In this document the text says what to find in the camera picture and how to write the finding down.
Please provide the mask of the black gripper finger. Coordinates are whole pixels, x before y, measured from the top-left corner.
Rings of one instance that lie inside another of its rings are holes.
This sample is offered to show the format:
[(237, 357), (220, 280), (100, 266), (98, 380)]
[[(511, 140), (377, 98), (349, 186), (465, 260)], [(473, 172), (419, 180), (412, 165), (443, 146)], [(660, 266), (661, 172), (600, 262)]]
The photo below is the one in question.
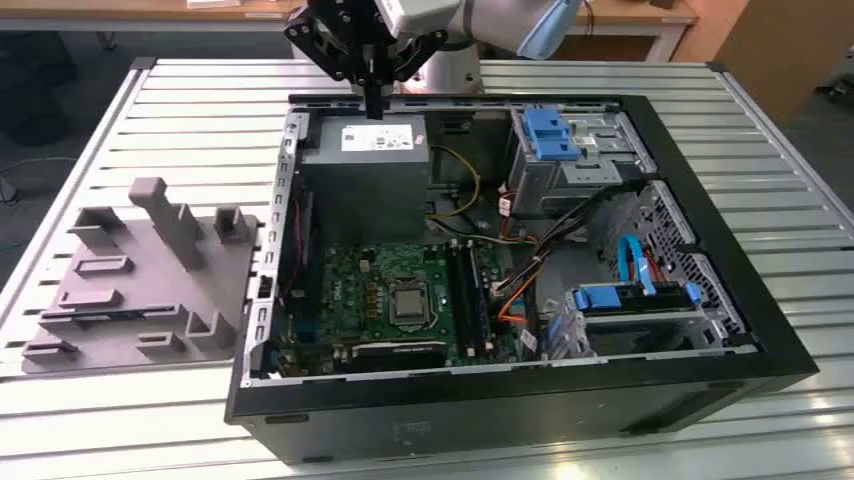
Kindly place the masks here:
[(381, 41), (373, 43), (373, 119), (381, 120), (385, 110), (388, 87), (404, 82), (441, 48), (448, 32), (441, 29), (416, 36), (404, 47), (396, 47), (396, 40), (385, 33)]
[(293, 11), (284, 35), (296, 49), (337, 81), (347, 80), (376, 119), (376, 85), (365, 62), (363, 22), (353, 11)]

